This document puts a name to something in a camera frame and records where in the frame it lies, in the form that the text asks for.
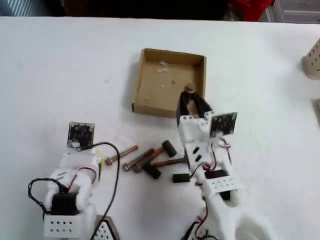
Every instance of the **white table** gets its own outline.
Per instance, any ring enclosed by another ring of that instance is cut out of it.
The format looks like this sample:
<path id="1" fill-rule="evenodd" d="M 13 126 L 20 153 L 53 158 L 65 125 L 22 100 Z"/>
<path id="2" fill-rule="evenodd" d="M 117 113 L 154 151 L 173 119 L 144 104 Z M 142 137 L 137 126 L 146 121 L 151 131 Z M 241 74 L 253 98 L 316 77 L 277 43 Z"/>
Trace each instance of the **white table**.
<path id="1" fill-rule="evenodd" d="M 282 239 L 319 239 L 320 126 L 312 99 L 320 98 L 320 81 L 300 65 L 319 32 L 311 24 L 0 18 L 2 238 L 41 239 L 42 212 L 27 185 L 59 163 L 69 121 L 95 123 L 95 142 L 120 150 L 139 144 L 140 154 L 169 139 L 182 152 L 175 119 L 131 112 L 140 51 L 156 48 L 207 56 L 206 100 L 216 112 L 238 112 L 231 154 L 250 198 Z M 171 183 L 173 173 L 186 172 L 166 167 L 153 180 L 121 171 L 109 212 L 121 239 L 182 237 L 204 206 L 193 182 Z M 105 167 L 93 191 L 99 213 L 115 174 L 115 165 Z M 46 185 L 33 192 L 43 199 Z"/>

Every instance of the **cardboard box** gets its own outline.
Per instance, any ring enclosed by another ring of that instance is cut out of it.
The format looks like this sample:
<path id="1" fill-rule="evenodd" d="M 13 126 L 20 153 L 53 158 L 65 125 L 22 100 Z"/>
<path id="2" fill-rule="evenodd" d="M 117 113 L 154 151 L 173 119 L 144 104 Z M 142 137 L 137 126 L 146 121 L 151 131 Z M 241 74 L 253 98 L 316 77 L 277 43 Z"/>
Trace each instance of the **cardboard box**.
<path id="1" fill-rule="evenodd" d="M 205 56 L 190 53 L 143 49 L 132 111 L 175 118 L 186 84 L 194 83 L 195 91 L 205 97 L 206 60 Z"/>

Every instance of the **black wire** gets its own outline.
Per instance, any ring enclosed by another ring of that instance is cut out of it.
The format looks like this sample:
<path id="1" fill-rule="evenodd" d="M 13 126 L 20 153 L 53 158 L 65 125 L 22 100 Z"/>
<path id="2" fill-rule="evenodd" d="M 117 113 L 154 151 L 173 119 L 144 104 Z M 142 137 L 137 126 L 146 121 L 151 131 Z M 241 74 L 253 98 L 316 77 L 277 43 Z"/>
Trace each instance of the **black wire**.
<path id="1" fill-rule="evenodd" d="M 92 148 L 94 148 L 96 146 L 99 146 L 99 145 L 109 145 L 109 146 L 113 147 L 114 150 L 116 151 L 116 155 L 117 155 L 116 179 L 115 179 L 114 190 L 113 190 L 113 195 L 112 195 L 111 201 L 110 201 L 108 207 L 106 208 L 104 214 L 102 215 L 101 219 L 99 220 L 99 222 L 95 226 L 95 229 L 93 231 L 93 234 L 92 234 L 90 240 L 93 240 L 95 238 L 95 235 L 96 235 L 101 223 L 105 221 L 107 213 L 108 213 L 109 209 L 111 208 L 112 203 L 114 202 L 114 199 L 115 199 L 115 196 L 116 196 L 116 192 L 117 192 L 117 187 L 118 187 L 119 173 L 120 173 L 120 163 L 119 163 L 119 161 L 120 161 L 120 153 L 119 153 L 118 148 L 115 145 L 113 145 L 112 143 L 107 142 L 107 141 L 98 142 L 98 143 L 95 143 L 93 145 L 80 148 L 80 152 L 83 151 L 83 150 L 92 149 Z"/>
<path id="2" fill-rule="evenodd" d="M 59 187 L 59 193 L 66 193 L 68 188 L 63 185 L 61 182 L 59 182 L 58 180 L 54 179 L 54 178 L 48 178 L 48 177 L 44 177 L 44 178 L 36 178 L 36 179 L 33 179 L 29 184 L 28 184 L 28 197 L 31 198 L 37 205 L 39 205 L 43 211 L 43 214 L 42 214 L 42 218 L 44 218 L 44 214 L 49 214 L 50 211 L 48 211 L 44 205 L 44 203 L 42 201 L 39 201 L 38 199 L 36 199 L 32 193 L 31 193 L 31 190 L 32 190 L 32 185 L 35 183 L 35 182 L 48 182 L 48 181 L 51 181 L 51 182 L 54 182 L 55 184 L 58 185 Z"/>

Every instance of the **metal rod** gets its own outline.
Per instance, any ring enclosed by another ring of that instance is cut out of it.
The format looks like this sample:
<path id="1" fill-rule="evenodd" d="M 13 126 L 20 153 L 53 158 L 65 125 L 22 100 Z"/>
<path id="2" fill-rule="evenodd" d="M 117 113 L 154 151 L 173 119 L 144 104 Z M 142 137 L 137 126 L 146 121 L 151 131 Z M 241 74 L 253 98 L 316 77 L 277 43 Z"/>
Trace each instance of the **metal rod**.
<path id="1" fill-rule="evenodd" d="M 125 151 L 122 151 L 120 152 L 120 158 L 132 153 L 133 151 L 137 150 L 139 148 L 138 145 L 134 145 L 132 147 L 130 147 L 129 149 L 125 150 Z M 112 165 L 112 163 L 114 161 L 116 161 L 118 159 L 118 156 L 117 155 L 114 155 L 112 157 L 107 157 L 104 161 L 107 165 Z"/>
<path id="2" fill-rule="evenodd" d="M 151 155 L 147 156 L 143 160 L 139 161 L 135 165 L 132 166 L 132 169 L 135 173 L 140 173 L 142 171 L 142 167 L 150 163 L 153 159 L 155 159 L 159 154 L 161 154 L 164 151 L 163 147 L 159 147 L 157 150 L 154 151 Z"/>
<path id="3" fill-rule="evenodd" d="M 123 166 L 122 166 L 123 170 L 125 170 L 126 172 L 130 171 L 130 169 L 131 169 L 131 167 L 133 165 L 135 165 L 136 163 L 138 163 L 141 160 L 145 159 L 147 156 L 151 155 L 154 151 L 155 151 L 154 148 L 150 148 L 148 151 L 144 152 L 143 154 L 141 154 L 140 156 L 136 157 L 132 161 L 130 161 L 128 163 L 124 163 Z"/>
<path id="4" fill-rule="evenodd" d="M 168 165 L 173 165 L 173 164 L 184 164 L 186 163 L 186 160 L 184 157 L 182 158 L 177 158 L 177 159 L 172 159 L 172 160 L 167 160 L 167 161 L 160 161 L 160 162 L 155 162 L 152 164 L 152 166 L 156 168 L 168 166 Z"/>

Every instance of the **white bracket with holes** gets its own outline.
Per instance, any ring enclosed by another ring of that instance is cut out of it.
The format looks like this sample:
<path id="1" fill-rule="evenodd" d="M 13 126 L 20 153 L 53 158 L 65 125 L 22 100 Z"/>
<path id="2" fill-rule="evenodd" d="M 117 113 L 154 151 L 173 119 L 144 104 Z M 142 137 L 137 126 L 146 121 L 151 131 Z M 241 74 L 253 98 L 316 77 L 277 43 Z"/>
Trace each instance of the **white bracket with holes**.
<path id="1" fill-rule="evenodd" d="M 209 198 L 218 193 L 243 188 L 239 183 L 237 183 L 233 176 L 222 176 L 213 179 L 207 179 L 203 183 L 202 187 L 205 196 L 209 196 Z"/>
<path id="2" fill-rule="evenodd" d="M 79 239 L 82 236 L 83 220 L 83 214 L 45 215 L 43 235 L 46 238 Z"/>
<path id="3" fill-rule="evenodd" d="M 98 231 L 94 236 L 94 240 L 114 240 L 106 222 L 101 223 Z"/>

